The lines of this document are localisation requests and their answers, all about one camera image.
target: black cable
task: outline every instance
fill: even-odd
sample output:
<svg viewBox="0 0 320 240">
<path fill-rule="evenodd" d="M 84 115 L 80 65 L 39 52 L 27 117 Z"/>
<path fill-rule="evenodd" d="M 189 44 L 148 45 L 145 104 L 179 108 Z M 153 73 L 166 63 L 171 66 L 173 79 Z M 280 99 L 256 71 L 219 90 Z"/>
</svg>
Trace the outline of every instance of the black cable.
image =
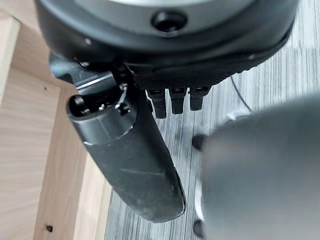
<svg viewBox="0 0 320 240">
<path fill-rule="evenodd" d="M 238 94 L 240 100 L 243 102 L 243 104 L 246 106 L 246 108 L 251 112 L 253 113 L 254 111 L 252 111 L 252 109 L 249 107 L 249 105 L 247 104 L 247 102 L 244 100 L 244 98 L 242 97 L 241 93 L 239 92 L 239 89 L 235 83 L 235 80 L 234 80 L 234 77 L 233 76 L 230 76 L 231 78 L 231 82 L 232 82 L 232 85 L 236 91 L 236 93 Z"/>
</svg>

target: light wood surface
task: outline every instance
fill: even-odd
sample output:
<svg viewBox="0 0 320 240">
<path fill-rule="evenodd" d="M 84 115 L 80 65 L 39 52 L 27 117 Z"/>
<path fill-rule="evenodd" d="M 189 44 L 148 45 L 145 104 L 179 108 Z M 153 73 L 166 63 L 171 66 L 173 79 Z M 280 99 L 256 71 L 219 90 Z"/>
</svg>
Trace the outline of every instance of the light wood surface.
<svg viewBox="0 0 320 240">
<path fill-rule="evenodd" d="M 111 186 L 88 154 L 74 229 L 74 240 L 103 240 Z"/>
<path fill-rule="evenodd" d="M 0 105 L 5 92 L 20 23 L 0 9 Z"/>
<path fill-rule="evenodd" d="M 0 107 L 0 239 L 33 237 L 60 89 L 11 69 Z"/>
<path fill-rule="evenodd" d="M 44 174 L 34 240 L 103 239 L 111 186 L 87 153 L 66 115 L 76 90 L 61 88 Z M 46 230 L 53 227 L 53 232 Z"/>
<path fill-rule="evenodd" d="M 34 229 L 34 240 L 71 240 L 85 172 L 87 152 L 66 115 L 66 102 L 76 91 L 60 90 L 50 149 Z M 53 226 L 53 232 L 46 230 Z"/>
<path fill-rule="evenodd" d="M 62 81 L 52 76 L 49 68 L 49 48 L 39 32 L 21 25 L 12 59 L 12 66 L 31 76 L 58 87 Z"/>
<path fill-rule="evenodd" d="M 40 32 L 34 0 L 0 0 L 0 9 L 4 9 L 29 28 Z"/>
</svg>

